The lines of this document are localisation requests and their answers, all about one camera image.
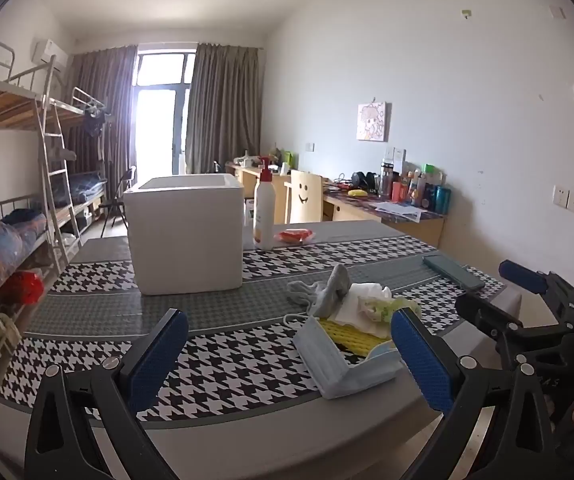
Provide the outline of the balcony glass door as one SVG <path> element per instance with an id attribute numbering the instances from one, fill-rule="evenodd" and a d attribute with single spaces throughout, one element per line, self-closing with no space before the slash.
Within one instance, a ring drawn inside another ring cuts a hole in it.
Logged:
<path id="1" fill-rule="evenodd" d="M 133 79 L 135 181 L 185 172 L 194 49 L 141 50 Z"/>

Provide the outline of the white tissue paper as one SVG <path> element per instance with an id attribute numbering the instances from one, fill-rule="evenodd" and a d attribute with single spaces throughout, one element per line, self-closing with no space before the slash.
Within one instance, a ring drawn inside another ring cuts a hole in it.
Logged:
<path id="1" fill-rule="evenodd" d="M 351 326 L 359 332 L 379 339 L 390 338 L 390 323 L 367 310 L 370 302 L 390 300 L 391 290 L 378 283 L 353 283 L 340 302 L 340 307 L 328 318 L 341 326 Z"/>

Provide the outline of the houndstooth tablecloth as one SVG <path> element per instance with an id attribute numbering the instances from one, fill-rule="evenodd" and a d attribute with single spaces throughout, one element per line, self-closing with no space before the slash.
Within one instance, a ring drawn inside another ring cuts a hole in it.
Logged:
<path id="1" fill-rule="evenodd" d="M 354 282 L 376 282 L 415 301 L 430 332 L 443 335 L 459 323 L 460 290 L 425 266 L 431 252 L 408 235 L 252 249 L 240 288 L 158 297 L 141 294 L 128 259 L 70 263 L 18 344 L 0 400 L 30 410 L 48 365 L 78 372 L 122 356 L 170 309 L 186 314 L 188 341 L 142 422 L 210 424 L 314 400 L 319 393 L 293 346 L 304 312 L 287 298 L 287 285 L 323 281 L 340 263 Z"/>

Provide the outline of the yellow object on desk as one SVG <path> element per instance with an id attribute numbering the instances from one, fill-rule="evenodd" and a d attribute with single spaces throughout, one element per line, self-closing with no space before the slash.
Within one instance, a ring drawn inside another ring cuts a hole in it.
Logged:
<path id="1" fill-rule="evenodd" d="M 365 190 L 361 190 L 360 188 L 353 188 L 353 190 L 347 192 L 347 195 L 349 197 L 360 198 L 360 197 L 367 197 L 368 192 Z"/>

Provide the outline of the yellow foam net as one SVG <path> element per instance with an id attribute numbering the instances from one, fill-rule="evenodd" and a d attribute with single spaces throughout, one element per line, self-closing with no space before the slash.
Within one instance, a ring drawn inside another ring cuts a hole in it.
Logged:
<path id="1" fill-rule="evenodd" d="M 380 344 L 393 348 L 391 338 L 379 338 L 366 334 L 351 325 L 339 325 L 327 320 L 327 318 L 320 318 L 319 324 L 335 344 L 339 344 L 340 347 L 345 348 L 354 356 L 366 358 Z"/>

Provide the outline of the red plastic bag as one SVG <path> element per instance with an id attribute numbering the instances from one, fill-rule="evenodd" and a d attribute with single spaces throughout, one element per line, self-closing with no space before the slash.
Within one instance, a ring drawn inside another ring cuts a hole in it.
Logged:
<path id="1" fill-rule="evenodd" d="M 39 274 L 32 271 L 17 271 L 0 288 L 3 304 L 36 304 L 44 293 L 44 284 Z"/>

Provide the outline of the red snack packet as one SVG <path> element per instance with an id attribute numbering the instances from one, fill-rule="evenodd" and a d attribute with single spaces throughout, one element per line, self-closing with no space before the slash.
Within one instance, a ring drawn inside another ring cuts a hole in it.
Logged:
<path id="1" fill-rule="evenodd" d="M 278 232 L 274 238 L 287 245 L 300 245 L 311 240 L 314 232 L 309 229 L 285 229 Z"/>

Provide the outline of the brown left curtain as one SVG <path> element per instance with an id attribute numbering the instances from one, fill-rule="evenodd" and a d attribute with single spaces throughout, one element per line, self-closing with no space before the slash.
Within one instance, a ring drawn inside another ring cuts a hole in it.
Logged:
<path id="1" fill-rule="evenodd" d="M 74 55 L 66 93 L 79 92 L 86 112 L 78 127 L 66 131 L 66 145 L 77 154 L 75 174 L 97 172 L 106 181 L 106 193 L 117 191 L 119 180 L 135 157 L 132 127 L 133 78 L 138 47 L 98 50 Z"/>

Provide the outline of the brown right curtain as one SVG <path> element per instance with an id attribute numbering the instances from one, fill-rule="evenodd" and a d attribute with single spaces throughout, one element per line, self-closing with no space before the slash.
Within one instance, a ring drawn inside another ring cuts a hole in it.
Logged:
<path id="1" fill-rule="evenodd" d="M 217 164 L 259 154 L 260 144 L 259 50 L 199 44 L 188 101 L 186 170 L 208 174 Z"/>

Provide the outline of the brown curtain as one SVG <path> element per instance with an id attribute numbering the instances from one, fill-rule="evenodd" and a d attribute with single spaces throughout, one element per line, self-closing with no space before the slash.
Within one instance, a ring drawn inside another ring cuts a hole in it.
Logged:
<path id="1" fill-rule="evenodd" d="M 259 154 L 260 144 L 259 50 L 199 44 L 188 101 L 186 170 L 208 174 L 217 164 Z"/>
<path id="2" fill-rule="evenodd" d="M 133 78 L 138 47 L 98 50 L 74 55 L 66 93 L 79 92 L 86 112 L 78 127 L 66 131 L 66 145 L 77 154 L 75 174 L 97 172 L 106 181 L 106 193 L 117 191 L 119 180 L 135 157 L 132 127 Z"/>

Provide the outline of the cartoon wall picture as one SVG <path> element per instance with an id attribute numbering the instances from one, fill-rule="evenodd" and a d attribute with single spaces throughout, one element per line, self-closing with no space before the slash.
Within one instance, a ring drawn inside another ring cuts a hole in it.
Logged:
<path id="1" fill-rule="evenodd" d="M 357 107 L 357 140 L 383 142 L 386 140 L 387 104 L 369 102 Z"/>

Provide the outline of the metal bunk bed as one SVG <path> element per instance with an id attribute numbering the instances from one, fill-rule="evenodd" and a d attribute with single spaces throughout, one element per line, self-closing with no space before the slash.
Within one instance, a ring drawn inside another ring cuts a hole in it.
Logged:
<path id="1" fill-rule="evenodd" d="M 80 242 L 84 230 L 79 226 L 78 217 L 87 206 L 100 203 L 106 195 L 106 181 L 94 172 L 71 174 L 67 166 L 71 161 L 71 151 L 66 147 L 64 130 L 80 126 L 86 112 L 78 104 L 79 92 L 74 91 L 70 103 L 54 98 L 52 85 L 62 81 L 54 61 L 16 73 L 14 49 L 1 41 L 0 49 L 10 55 L 7 62 L 0 60 L 0 66 L 7 70 L 7 77 L 0 80 L 0 131 L 29 131 L 33 134 L 36 139 L 33 168 L 37 170 L 41 183 L 40 193 L 0 200 L 0 219 L 22 208 L 45 214 L 46 231 L 30 256 L 46 244 L 50 248 L 50 266 L 61 271 L 64 268 L 62 262 L 69 262 L 72 252 L 62 229 L 70 226 L 72 240 Z"/>

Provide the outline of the grey sock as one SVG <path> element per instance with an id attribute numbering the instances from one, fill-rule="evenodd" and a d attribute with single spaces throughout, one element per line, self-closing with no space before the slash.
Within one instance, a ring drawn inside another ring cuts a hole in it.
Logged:
<path id="1" fill-rule="evenodd" d="M 303 307 L 304 312 L 313 318 L 328 318 L 340 308 L 349 294 L 352 281 L 348 269 L 336 264 L 327 281 L 312 284 L 294 281 L 287 284 L 287 299 Z"/>

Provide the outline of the green tissue packet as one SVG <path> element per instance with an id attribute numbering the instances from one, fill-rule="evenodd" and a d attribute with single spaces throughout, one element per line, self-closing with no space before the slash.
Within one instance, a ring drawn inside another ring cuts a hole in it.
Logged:
<path id="1" fill-rule="evenodd" d="M 409 309 L 421 318 L 421 306 L 416 301 L 404 297 L 366 298 L 361 301 L 361 312 L 374 323 L 391 323 L 398 310 Z"/>

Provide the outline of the white foam box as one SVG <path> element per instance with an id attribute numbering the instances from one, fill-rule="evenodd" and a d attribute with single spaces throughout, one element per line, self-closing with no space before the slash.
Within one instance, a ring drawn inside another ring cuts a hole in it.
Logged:
<path id="1" fill-rule="evenodd" d="M 124 192 L 135 282 L 144 296 L 243 284 L 244 188 L 230 174 L 157 177 Z"/>

